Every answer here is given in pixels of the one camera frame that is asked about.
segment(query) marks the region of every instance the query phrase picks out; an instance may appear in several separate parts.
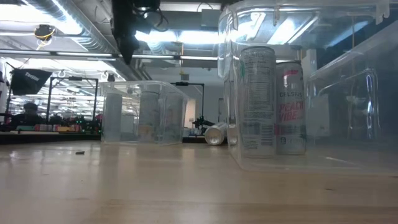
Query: table surface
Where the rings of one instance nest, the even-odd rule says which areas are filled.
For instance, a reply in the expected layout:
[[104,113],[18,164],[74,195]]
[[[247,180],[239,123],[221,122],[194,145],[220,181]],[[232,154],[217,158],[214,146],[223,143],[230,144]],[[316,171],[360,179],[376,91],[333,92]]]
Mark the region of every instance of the table surface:
[[0,146],[0,179],[1,223],[398,222],[396,176],[248,172],[206,144]]

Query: ceiling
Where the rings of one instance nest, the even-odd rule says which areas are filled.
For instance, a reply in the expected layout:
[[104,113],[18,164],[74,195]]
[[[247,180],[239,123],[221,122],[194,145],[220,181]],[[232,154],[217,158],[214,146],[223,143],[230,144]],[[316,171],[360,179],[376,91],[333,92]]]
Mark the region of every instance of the ceiling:
[[[163,33],[152,31],[149,35],[137,33],[136,38],[140,40],[141,47],[135,54],[217,57],[219,42],[217,27],[220,9],[234,2],[234,0],[208,1],[208,3],[192,0],[162,1],[160,8],[169,21],[168,31]],[[0,7],[0,49],[118,53],[109,23],[110,0],[13,0],[5,3],[2,2]],[[374,15],[366,10],[362,13],[356,12],[357,16],[353,21],[351,16],[348,16],[350,13],[346,9],[336,10],[333,13],[284,12],[280,14],[276,26],[273,26],[273,14],[266,12],[264,22],[258,28],[254,41],[262,44],[277,44],[277,48],[285,52],[282,54],[284,57],[292,55],[296,58],[298,53],[297,49],[292,48],[294,45],[305,49],[330,47],[349,36],[352,27],[357,31],[374,20]],[[251,14],[240,17],[239,29],[240,25],[250,18]],[[153,23],[157,23],[155,16],[150,15],[148,20],[151,19]],[[48,44],[43,44],[33,35],[33,30],[39,24],[50,24],[56,27],[53,38],[47,42]],[[289,30],[286,31],[286,27],[291,28],[293,32],[300,30],[306,24],[309,26],[294,41],[289,42],[290,45],[285,44],[294,35],[288,32]],[[102,61],[95,57],[35,58],[20,55],[3,56],[1,60],[15,67],[48,70],[54,72],[55,76],[90,77],[97,78],[100,82],[105,82],[110,73],[115,74],[116,81],[170,77],[168,80],[174,82],[180,78],[178,74],[181,71],[186,71],[190,73],[191,80],[201,80],[209,84],[222,83],[221,80],[217,80],[217,62],[214,61],[133,59],[130,65],[125,65],[119,58]],[[80,86],[81,91],[78,93],[65,91],[70,86]],[[65,97],[61,95],[73,94],[86,101],[86,98],[92,98],[95,92],[93,83],[77,83],[68,80],[59,83],[56,89],[55,92],[60,95],[56,96],[58,100]],[[45,86],[41,91],[43,96],[25,96],[21,99],[44,99],[48,90]],[[14,100],[13,103],[23,105],[21,100]],[[88,105],[93,106],[92,100],[88,103],[77,101],[75,106],[86,108]],[[55,110],[57,106],[62,105],[54,103]]]

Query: ductwork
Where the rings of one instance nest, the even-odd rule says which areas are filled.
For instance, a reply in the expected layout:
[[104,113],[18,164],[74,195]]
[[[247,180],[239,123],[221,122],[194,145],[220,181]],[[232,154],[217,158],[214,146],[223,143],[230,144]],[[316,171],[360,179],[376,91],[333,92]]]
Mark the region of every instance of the ductwork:
[[[176,54],[175,52],[167,50],[164,47],[164,44],[161,42],[147,42],[147,45],[148,45],[150,51],[156,55],[175,55]],[[174,65],[180,63],[178,60],[164,60],[164,61],[174,64]]]
[[[73,40],[87,49],[89,52],[118,53],[117,49],[106,40],[101,32],[93,23],[82,13],[72,0],[22,0],[24,3],[35,7],[44,14],[51,15],[56,20],[64,22],[70,16],[83,29],[80,35],[89,38],[74,38]],[[147,80],[145,76],[140,76],[139,72],[132,66],[126,65],[123,60],[106,62],[119,70],[126,80]]]

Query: clear plastic container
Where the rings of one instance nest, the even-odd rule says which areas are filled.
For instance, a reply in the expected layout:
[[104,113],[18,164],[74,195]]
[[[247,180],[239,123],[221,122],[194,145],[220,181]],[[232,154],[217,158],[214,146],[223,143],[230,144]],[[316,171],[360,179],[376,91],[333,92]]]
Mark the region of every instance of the clear plastic container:
[[103,142],[182,142],[188,96],[160,81],[103,83]]
[[[218,75],[224,80],[229,150],[243,169],[398,172],[394,3],[241,1],[224,9]],[[302,67],[302,95],[281,94],[275,64],[286,61]],[[305,140],[305,153],[278,153],[277,143],[286,143],[277,131],[282,95],[304,101],[305,128],[294,134]]]

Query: celsius can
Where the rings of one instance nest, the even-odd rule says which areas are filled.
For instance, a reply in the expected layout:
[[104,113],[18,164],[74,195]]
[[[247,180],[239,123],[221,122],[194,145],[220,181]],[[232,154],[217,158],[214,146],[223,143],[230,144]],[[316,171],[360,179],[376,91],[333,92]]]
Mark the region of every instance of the celsius can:
[[142,90],[139,103],[138,141],[157,142],[159,128],[159,90],[156,86],[148,85]]
[[249,47],[239,57],[237,119],[246,157],[270,157],[276,152],[275,61],[269,47]]
[[303,69],[298,62],[276,65],[277,153],[304,154],[306,126]]

